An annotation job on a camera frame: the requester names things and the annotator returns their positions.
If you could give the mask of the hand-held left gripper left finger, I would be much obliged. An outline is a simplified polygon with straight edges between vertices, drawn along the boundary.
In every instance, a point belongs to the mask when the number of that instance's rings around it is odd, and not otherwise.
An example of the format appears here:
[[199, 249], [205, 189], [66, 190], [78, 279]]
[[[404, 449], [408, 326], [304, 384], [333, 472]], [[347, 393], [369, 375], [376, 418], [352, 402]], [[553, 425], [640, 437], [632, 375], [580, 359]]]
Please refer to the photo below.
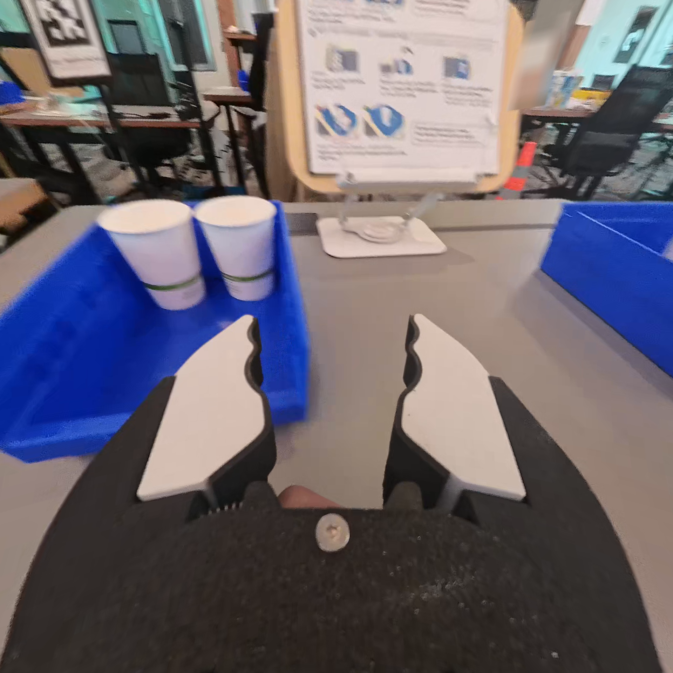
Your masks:
[[210, 510], [231, 509], [248, 484], [267, 481], [276, 446], [261, 350], [258, 321], [244, 315], [178, 369], [137, 488], [140, 501], [200, 492]]

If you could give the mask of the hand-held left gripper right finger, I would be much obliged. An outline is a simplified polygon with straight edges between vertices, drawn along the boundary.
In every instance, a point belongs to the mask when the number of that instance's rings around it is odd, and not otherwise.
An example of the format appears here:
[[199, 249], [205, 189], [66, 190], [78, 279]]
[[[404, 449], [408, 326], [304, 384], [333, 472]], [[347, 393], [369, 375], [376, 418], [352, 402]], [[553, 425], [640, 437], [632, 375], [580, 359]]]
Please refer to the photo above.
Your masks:
[[525, 502], [524, 480], [482, 363], [422, 314], [408, 318], [405, 353], [383, 504], [402, 483], [416, 484], [425, 509], [454, 512], [467, 492]]

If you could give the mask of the blue plastic bin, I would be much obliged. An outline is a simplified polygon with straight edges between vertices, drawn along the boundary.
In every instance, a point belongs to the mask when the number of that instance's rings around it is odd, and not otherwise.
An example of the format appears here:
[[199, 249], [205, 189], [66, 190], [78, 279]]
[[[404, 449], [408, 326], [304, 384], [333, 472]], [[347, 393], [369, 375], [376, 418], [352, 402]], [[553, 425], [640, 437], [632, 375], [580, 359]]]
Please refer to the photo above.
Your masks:
[[101, 450], [155, 385], [245, 314], [258, 321], [274, 425], [304, 421], [310, 338], [290, 228], [273, 204], [274, 292], [232, 298], [194, 223], [206, 298], [180, 311], [152, 301], [91, 216], [1, 313], [1, 450], [26, 463]]
[[541, 271], [672, 375], [672, 203], [564, 203]]

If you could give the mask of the white paper cup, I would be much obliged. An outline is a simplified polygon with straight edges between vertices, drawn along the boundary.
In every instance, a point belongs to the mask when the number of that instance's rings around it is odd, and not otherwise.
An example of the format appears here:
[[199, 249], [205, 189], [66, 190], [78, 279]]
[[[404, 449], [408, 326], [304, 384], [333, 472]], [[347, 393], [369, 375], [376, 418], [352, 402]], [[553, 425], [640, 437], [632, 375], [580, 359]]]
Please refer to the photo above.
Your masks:
[[192, 209], [174, 200], [136, 200], [102, 211], [109, 235], [155, 304], [187, 310], [206, 297]]
[[232, 298], [260, 301], [274, 291], [274, 220], [271, 201], [217, 197], [195, 207], [195, 216]]

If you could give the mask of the instruction sheet on tablet stand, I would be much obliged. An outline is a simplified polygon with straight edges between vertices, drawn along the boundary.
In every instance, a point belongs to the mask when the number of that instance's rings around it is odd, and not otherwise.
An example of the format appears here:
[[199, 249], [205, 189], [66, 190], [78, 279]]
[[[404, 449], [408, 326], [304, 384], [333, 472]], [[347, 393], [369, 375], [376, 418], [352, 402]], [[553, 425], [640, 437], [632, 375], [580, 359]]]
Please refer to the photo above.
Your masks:
[[274, 17], [280, 67], [285, 147], [290, 168], [312, 192], [342, 197], [335, 215], [319, 215], [317, 228], [324, 252], [334, 258], [376, 258], [439, 255], [446, 246], [431, 232], [423, 216], [448, 195], [497, 192], [511, 176], [517, 157], [519, 113], [510, 109], [517, 56], [524, 21], [513, 7], [509, 14], [499, 117], [499, 164], [495, 173], [458, 175], [415, 171], [410, 182], [357, 181], [352, 173], [314, 174], [308, 166], [304, 87], [301, 83], [296, 9], [298, 1], [280, 1]]

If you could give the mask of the orange traffic cone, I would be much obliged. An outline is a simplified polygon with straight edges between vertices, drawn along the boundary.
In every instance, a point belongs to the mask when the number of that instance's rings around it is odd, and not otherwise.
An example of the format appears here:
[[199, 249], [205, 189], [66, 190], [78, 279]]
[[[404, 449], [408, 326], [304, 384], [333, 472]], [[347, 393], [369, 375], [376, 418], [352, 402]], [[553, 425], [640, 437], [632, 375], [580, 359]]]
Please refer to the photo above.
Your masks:
[[500, 189], [500, 199], [520, 198], [534, 162], [536, 149], [537, 143], [534, 141], [527, 141], [523, 145], [511, 176]]

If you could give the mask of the printed instruction sheet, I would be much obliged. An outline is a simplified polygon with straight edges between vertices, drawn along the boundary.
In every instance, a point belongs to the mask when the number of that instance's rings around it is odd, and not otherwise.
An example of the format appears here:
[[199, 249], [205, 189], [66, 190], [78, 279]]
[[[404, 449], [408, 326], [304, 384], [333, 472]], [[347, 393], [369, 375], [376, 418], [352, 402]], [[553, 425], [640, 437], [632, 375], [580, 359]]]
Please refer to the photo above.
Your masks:
[[308, 166], [493, 174], [509, 1], [299, 1]]

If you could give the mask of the beige hanging coat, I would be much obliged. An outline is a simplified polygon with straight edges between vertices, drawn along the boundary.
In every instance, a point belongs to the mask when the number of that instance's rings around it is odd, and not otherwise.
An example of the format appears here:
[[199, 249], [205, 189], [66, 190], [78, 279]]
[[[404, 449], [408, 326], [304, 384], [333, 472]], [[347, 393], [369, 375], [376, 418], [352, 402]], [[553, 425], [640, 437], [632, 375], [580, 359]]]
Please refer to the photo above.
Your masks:
[[285, 147], [281, 80], [275, 29], [269, 32], [265, 60], [265, 174], [270, 196], [284, 203], [305, 202], [306, 190], [290, 168]]

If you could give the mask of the grey side table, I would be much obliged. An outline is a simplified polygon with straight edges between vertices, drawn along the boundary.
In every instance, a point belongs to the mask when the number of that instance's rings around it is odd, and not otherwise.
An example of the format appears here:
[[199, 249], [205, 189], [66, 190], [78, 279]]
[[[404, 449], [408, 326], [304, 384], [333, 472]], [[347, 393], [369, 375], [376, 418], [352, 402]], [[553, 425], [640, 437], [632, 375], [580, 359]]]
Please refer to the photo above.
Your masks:
[[18, 233], [35, 214], [49, 209], [51, 205], [38, 181], [32, 178], [2, 178], [1, 235]]

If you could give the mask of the dark wooden desk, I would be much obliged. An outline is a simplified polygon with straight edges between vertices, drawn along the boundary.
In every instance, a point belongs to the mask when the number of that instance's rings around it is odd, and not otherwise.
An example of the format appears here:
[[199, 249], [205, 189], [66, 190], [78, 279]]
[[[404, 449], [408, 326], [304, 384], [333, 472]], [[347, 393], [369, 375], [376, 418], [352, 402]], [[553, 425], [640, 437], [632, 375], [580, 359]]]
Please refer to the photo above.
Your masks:
[[102, 200], [89, 181], [87, 173], [75, 155], [72, 145], [104, 144], [108, 142], [116, 147], [122, 157], [130, 165], [136, 176], [140, 190], [154, 198], [159, 188], [149, 181], [152, 167], [145, 167], [139, 162], [138, 147], [145, 143], [150, 130], [160, 130], [173, 140], [181, 131], [196, 130], [207, 168], [213, 176], [214, 186], [210, 195], [222, 196], [226, 188], [214, 155], [210, 130], [218, 113], [208, 119], [194, 118], [183, 120], [176, 110], [169, 107], [152, 108], [151, 106], [112, 106], [106, 112], [95, 110], [81, 114], [43, 114], [38, 110], [21, 110], [1, 116], [1, 124], [7, 129], [20, 129], [25, 142], [32, 151], [39, 145], [57, 145], [63, 155], [70, 172], [56, 170], [41, 151], [36, 155], [36, 162], [27, 159], [16, 160], [13, 168], [20, 172], [40, 174], [35, 177], [42, 188], [50, 194], [67, 193], [66, 185], [70, 184], [74, 192], [69, 196], [70, 205], [101, 205]]

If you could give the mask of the wooden office desk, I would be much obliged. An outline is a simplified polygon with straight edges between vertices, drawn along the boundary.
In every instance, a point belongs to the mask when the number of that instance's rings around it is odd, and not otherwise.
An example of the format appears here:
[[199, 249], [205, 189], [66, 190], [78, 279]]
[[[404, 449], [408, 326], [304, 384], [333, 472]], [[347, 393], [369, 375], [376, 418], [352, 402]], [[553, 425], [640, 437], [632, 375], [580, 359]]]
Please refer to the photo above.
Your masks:
[[657, 105], [609, 105], [601, 108], [533, 108], [521, 116], [522, 140], [537, 143], [536, 151], [568, 171], [580, 165], [602, 166], [627, 162], [644, 135], [672, 136], [672, 115]]

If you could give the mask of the large black office chair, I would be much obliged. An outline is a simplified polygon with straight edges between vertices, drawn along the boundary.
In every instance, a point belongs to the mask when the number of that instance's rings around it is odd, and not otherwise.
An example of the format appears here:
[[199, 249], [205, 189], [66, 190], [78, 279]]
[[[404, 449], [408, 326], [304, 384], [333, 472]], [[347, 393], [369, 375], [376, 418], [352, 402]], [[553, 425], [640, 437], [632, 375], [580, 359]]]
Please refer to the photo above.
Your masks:
[[553, 156], [552, 166], [568, 181], [546, 195], [589, 200], [604, 178], [627, 164], [639, 139], [671, 98], [672, 68], [632, 66], [605, 103]]

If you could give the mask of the small wooden side desk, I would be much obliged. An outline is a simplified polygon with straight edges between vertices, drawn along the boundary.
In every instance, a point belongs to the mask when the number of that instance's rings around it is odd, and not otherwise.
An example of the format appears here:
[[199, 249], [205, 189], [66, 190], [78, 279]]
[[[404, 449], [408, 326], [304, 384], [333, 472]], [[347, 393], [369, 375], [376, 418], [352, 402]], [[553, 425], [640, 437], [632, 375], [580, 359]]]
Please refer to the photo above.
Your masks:
[[241, 122], [243, 134], [246, 139], [248, 162], [251, 164], [257, 179], [260, 193], [264, 198], [269, 198], [268, 185], [264, 168], [262, 126], [255, 122], [258, 119], [258, 111], [254, 109], [254, 101], [250, 94], [237, 87], [216, 87], [206, 90], [204, 100], [214, 103], [218, 108], [223, 108], [227, 120], [231, 155], [233, 156], [234, 168], [240, 186], [247, 194], [246, 179], [242, 161], [242, 153], [238, 132], [233, 122], [233, 114], [236, 114]]

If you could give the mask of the black white marker sign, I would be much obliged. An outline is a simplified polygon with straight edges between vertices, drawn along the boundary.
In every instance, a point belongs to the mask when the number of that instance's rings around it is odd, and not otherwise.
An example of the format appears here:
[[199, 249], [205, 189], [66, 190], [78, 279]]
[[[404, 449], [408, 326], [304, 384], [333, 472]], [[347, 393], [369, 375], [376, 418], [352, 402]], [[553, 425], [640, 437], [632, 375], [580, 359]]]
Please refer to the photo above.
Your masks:
[[107, 85], [108, 53], [90, 1], [19, 1], [50, 82]]

